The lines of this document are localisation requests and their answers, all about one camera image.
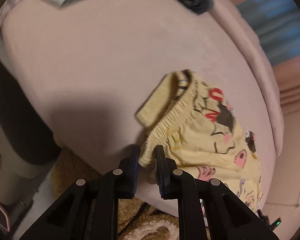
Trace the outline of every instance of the blue striped fabric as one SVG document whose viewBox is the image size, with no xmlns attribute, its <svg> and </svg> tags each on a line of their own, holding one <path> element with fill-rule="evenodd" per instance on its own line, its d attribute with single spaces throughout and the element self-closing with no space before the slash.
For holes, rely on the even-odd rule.
<svg viewBox="0 0 300 240">
<path fill-rule="evenodd" d="M 246 0 L 237 8 L 272 66 L 300 55 L 300 10 L 293 0 Z"/>
</svg>

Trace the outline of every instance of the silver rivet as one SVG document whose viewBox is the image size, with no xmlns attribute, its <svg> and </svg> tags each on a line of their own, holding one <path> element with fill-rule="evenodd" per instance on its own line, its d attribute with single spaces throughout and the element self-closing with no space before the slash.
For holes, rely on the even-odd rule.
<svg viewBox="0 0 300 240">
<path fill-rule="evenodd" d="M 86 184 L 86 180 L 85 179 L 78 179 L 77 182 L 76 182 L 76 184 L 78 186 L 82 186 L 82 185 Z"/>
<path fill-rule="evenodd" d="M 120 174 L 122 174 L 122 170 L 121 170 L 121 169 L 115 169 L 115 170 L 113 171 L 113 174 L 114 174 L 114 175 L 120 175 Z"/>
<path fill-rule="evenodd" d="M 182 170 L 179 170 L 179 169 L 175 169 L 175 170 L 173 171 L 173 174 L 174 174 L 174 175 L 177 175 L 177 176 L 180 176 L 182 173 L 183 173 L 183 171 L 182 171 Z"/>
<path fill-rule="evenodd" d="M 220 185 L 220 180 L 218 180 L 218 179 L 212 179 L 212 180 L 210 180 L 210 183 L 213 186 L 219 186 Z"/>
</svg>

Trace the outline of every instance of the mattress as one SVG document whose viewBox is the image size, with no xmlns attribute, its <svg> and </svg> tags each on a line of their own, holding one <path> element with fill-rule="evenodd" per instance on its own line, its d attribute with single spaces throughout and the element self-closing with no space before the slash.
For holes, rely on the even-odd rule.
<svg viewBox="0 0 300 240">
<path fill-rule="evenodd" d="M 164 75 L 192 69 L 217 84 L 242 127 L 256 135 L 263 206 L 276 157 L 266 96 L 211 13 L 198 16 L 176 0 L 83 0 L 63 9 L 22 0 L 5 17 L 2 36 L 37 113 L 101 173 L 118 166 L 127 145 L 145 140 L 134 115 Z M 160 199 L 149 172 L 141 169 L 136 197 L 177 216 L 177 202 Z"/>
</svg>

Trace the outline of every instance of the yellow pants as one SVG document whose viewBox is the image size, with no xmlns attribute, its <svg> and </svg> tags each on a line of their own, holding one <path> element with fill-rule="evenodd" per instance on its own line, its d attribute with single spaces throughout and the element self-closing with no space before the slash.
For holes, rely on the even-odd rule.
<svg viewBox="0 0 300 240">
<path fill-rule="evenodd" d="M 163 145 L 178 168 L 205 181 L 220 179 L 258 209 L 261 172 L 254 134 L 242 129 L 221 89 L 191 70 L 177 71 L 164 78 L 136 117 L 148 132 L 140 165 L 153 168 L 153 150 Z"/>
</svg>

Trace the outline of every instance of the floor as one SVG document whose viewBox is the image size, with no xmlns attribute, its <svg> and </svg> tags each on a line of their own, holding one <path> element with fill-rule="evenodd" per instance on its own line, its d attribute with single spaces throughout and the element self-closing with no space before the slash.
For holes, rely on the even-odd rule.
<svg viewBox="0 0 300 240">
<path fill-rule="evenodd" d="M 10 61 L 7 57 L 2 39 L 0 38 L 0 56 L 2 63 L 11 72 Z M 33 206 L 19 225 L 17 231 L 13 236 L 13 240 L 18 240 L 24 234 L 24 232 L 44 213 L 47 208 L 56 200 L 53 192 L 53 185 L 51 182 L 51 172 L 48 173 L 46 179 L 43 181 L 38 189 L 38 192 L 34 195 Z"/>
</svg>

